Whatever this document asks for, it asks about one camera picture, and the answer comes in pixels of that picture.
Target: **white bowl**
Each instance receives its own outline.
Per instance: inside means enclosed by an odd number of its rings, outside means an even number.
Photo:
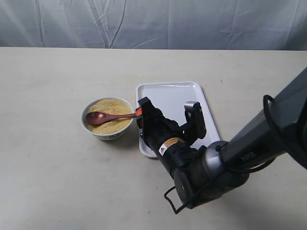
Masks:
[[[95,103],[97,103],[98,101],[100,100],[103,100],[103,99],[113,99],[113,100],[117,100],[117,101],[120,101],[120,102],[123,102],[126,106],[128,106],[128,108],[131,110],[131,113],[133,113],[134,109],[132,107],[132,105],[127,102],[126,100],[124,99],[121,99],[121,98],[118,98],[118,97],[103,97],[103,98],[100,98],[100,99],[97,99],[93,102],[91,102],[90,104],[88,104],[82,111],[82,114],[81,114],[81,125],[82,127],[87,131],[89,132],[90,134],[93,134],[95,137],[99,138],[100,140],[115,140],[119,137],[121,137],[128,129],[128,127],[131,125],[133,119],[131,119],[131,121],[129,122],[129,124],[124,127],[122,130],[116,132],[116,133],[110,133],[110,134],[98,134],[98,133],[94,133],[92,132],[91,130],[89,130],[86,126],[86,121],[85,121],[85,116],[88,112],[88,109]]]

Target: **plastic tray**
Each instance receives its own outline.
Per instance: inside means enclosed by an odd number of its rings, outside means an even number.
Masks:
[[[185,102],[200,102],[207,128],[207,134],[204,139],[198,139],[192,147],[198,149],[201,145],[208,146],[211,143],[220,140],[209,107],[199,84],[192,81],[141,84],[136,88],[137,106],[139,106],[138,100],[143,97],[148,97],[153,105],[162,111],[166,118],[177,121],[179,125],[186,123],[186,118],[184,116]],[[140,137],[139,146],[143,155],[149,158],[156,158],[156,154],[145,145]]]

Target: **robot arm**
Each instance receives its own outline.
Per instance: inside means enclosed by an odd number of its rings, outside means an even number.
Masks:
[[[206,135],[199,103],[185,104],[187,123],[182,126],[165,118],[147,97],[139,104],[141,137],[174,180],[165,198],[176,214],[243,185],[249,173],[267,167],[285,152],[307,169],[307,68],[275,99],[265,95],[263,110],[232,140],[199,149],[190,147]],[[179,209],[167,197],[173,189],[183,203]]]

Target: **beige tabletop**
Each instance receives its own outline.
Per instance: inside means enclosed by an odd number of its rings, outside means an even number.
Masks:
[[[307,171],[287,154],[175,215],[173,181],[140,153],[135,124],[103,142],[80,113],[104,96],[135,106],[141,83],[196,81],[229,140],[306,65],[307,52],[0,48],[0,229],[305,230]]]

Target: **yellow grain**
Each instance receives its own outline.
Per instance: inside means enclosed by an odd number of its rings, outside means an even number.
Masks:
[[[131,114],[132,111],[123,103],[113,99],[103,99],[93,104],[88,112],[101,111],[113,115]],[[131,118],[119,118],[102,125],[93,126],[87,123],[87,128],[97,134],[112,134],[125,128]]]

